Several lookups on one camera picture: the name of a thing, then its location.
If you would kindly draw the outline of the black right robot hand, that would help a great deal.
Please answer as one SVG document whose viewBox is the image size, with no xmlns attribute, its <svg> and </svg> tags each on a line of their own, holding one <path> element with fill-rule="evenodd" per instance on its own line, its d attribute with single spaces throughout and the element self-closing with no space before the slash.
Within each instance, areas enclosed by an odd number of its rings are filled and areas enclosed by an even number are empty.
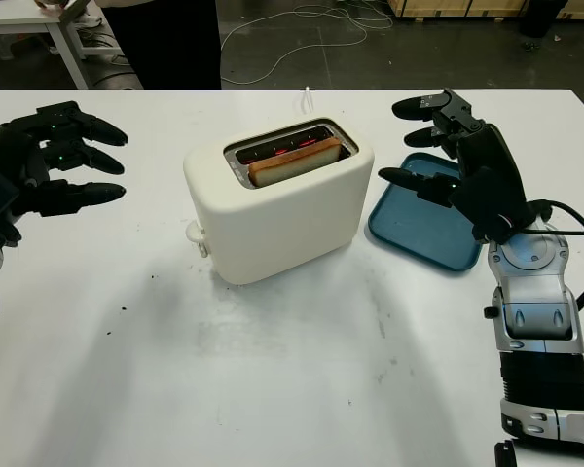
<svg viewBox="0 0 584 467">
<path fill-rule="evenodd" d="M 499 129 L 472 114 L 471 104 L 454 90 L 407 98 L 391 106 L 393 115 L 432 125 L 404 136 L 412 148 L 440 147 L 459 165 L 463 181 L 483 169 L 499 180 L 500 197 L 526 201 L 518 167 Z"/>
</svg>

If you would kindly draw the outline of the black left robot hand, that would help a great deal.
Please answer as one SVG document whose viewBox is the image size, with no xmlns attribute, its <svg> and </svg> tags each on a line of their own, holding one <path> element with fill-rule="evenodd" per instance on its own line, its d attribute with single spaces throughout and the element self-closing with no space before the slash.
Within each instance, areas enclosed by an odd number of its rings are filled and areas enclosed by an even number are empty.
<svg viewBox="0 0 584 467">
<path fill-rule="evenodd" d="M 128 136 L 83 112 L 74 101 L 40 107 L 33 115 L 0 125 L 0 188 L 6 195 L 1 208 L 15 217 L 28 212 L 50 217 L 75 214 L 124 196 L 121 185 L 75 185 L 50 177 L 52 170 L 81 166 L 111 175 L 125 173 L 120 162 L 90 146 L 90 141 L 122 147 Z"/>
</svg>

